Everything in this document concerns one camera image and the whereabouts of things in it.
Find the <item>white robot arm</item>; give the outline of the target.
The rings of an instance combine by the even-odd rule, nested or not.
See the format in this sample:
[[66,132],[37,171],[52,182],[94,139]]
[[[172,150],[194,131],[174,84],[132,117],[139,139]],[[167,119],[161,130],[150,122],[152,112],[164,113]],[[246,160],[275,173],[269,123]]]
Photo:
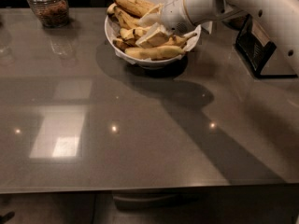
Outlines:
[[299,0],[165,0],[158,13],[139,22],[156,22],[183,35],[207,21],[223,21],[246,12],[268,34],[286,62],[299,73]]

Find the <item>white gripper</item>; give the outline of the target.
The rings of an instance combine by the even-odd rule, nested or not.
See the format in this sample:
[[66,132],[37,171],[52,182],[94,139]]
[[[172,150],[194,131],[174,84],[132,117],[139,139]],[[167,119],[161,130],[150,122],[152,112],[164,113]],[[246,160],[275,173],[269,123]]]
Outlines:
[[184,0],[165,0],[164,4],[155,5],[139,20],[138,24],[142,27],[152,25],[135,42],[138,47],[144,49],[158,47],[167,42],[170,32],[185,35],[195,29],[187,15]]

